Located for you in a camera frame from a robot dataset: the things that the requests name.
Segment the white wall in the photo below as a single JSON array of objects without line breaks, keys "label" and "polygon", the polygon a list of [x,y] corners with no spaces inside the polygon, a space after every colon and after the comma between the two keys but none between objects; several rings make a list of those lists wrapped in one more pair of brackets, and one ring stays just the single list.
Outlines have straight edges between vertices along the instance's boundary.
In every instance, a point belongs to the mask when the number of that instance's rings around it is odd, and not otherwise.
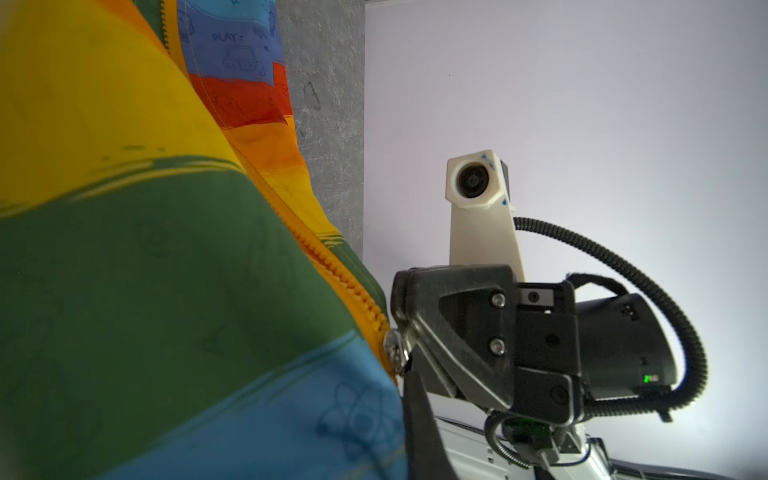
[{"label": "white wall", "polygon": [[[634,262],[705,342],[707,393],[673,424],[601,419],[591,433],[616,458],[768,478],[767,52],[760,0],[369,8],[366,263],[385,290],[397,270],[447,263],[445,162],[494,148],[518,214]],[[520,237],[528,280],[607,273]],[[482,420],[453,402],[435,409]]]}]

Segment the gray stone surface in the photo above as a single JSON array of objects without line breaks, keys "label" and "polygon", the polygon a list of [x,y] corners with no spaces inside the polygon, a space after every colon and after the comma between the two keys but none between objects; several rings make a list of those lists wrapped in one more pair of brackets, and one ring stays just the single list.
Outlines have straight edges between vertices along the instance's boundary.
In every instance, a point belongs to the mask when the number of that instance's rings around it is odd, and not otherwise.
[{"label": "gray stone surface", "polygon": [[363,0],[278,0],[299,149],[331,223],[362,255]]}]

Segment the robotic arm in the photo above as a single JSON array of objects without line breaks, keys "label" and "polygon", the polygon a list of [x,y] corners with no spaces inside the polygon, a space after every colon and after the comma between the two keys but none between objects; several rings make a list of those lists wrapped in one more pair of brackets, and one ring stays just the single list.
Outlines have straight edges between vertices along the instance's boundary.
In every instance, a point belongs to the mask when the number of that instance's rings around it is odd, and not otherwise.
[{"label": "robotic arm", "polygon": [[[670,422],[670,410],[703,392],[703,347],[675,302],[641,271],[570,230],[513,217],[509,195],[507,167],[493,151],[451,159],[445,188],[452,203],[450,265],[395,276],[391,307],[398,329],[388,333],[384,347],[406,377],[406,419],[409,401],[426,401],[426,395],[409,397],[409,386],[425,388],[483,409],[485,439],[511,464],[542,467],[558,480],[610,478],[604,462],[590,456],[584,422],[647,412]],[[644,293],[683,345],[687,371],[680,385],[671,388],[674,360],[641,295],[588,274],[526,283],[516,230],[576,247]],[[614,295],[577,303],[575,290],[586,283]],[[417,422],[410,427],[409,435],[419,434]],[[414,445],[411,450],[424,448]],[[586,476],[572,475],[577,466]]]}]

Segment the bolt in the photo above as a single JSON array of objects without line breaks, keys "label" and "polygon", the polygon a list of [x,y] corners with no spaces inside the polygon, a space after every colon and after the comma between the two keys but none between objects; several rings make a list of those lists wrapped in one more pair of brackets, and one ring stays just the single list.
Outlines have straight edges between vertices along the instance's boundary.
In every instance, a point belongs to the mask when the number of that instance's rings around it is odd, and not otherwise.
[{"label": "bolt", "polygon": [[491,353],[493,353],[496,356],[502,356],[507,351],[507,346],[504,344],[504,340],[502,339],[493,339],[488,344],[488,347],[491,349]]},{"label": "bolt", "polygon": [[391,329],[384,335],[384,351],[395,372],[401,373],[408,363],[409,355],[404,349],[400,331]]},{"label": "bolt", "polygon": [[566,390],[560,385],[553,386],[552,389],[549,391],[549,396],[550,398],[552,398],[552,401],[557,403],[558,405],[568,404],[568,390]]},{"label": "bolt", "polygon": [[624,305],[621,307],[621,314],[629,317],[633,322],[637,321],[637,314],[635,313],[634,308],[632,308],[632,305]]},{"label": "bolt", "polygon": [[504,296],[504,293],[496,292],[491,296],[491,304],[496,308],[504,308],[504,305],[507,304],[507,297]]}]

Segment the metal screw head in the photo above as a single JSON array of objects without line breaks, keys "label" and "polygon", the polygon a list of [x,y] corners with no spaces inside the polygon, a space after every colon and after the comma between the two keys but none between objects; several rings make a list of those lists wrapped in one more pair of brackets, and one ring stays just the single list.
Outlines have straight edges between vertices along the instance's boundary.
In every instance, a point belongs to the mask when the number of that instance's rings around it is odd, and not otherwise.
[{"label": "metal screw head", "polygon": [[626,316],[633,322],[637,321],[637,313],[634,311],[634,308],[632,308],[632,305],[624,305],[621,307],[621,315]]},{"label": "metal screw head", "polygon": [[504,305],[507,304],[507,297],[504,296],[504,293],[496,292],[493,295],[491,295],[491,305],[493,305],[496,308],[504,308]]},{"label": "metal screw head", "polygon": [[507,346],[504,344],[504,340],[502,339],[493,339],[488,344],[488,347],[491,349],[491,353],[493,353],[496,356],[502,356],[507,351]]},{"label": "metal screw head", "polygon": [[395,373],[402,373],[408,364],[409,355],[397,329],[391,329],[384,335],[384,352]]}]

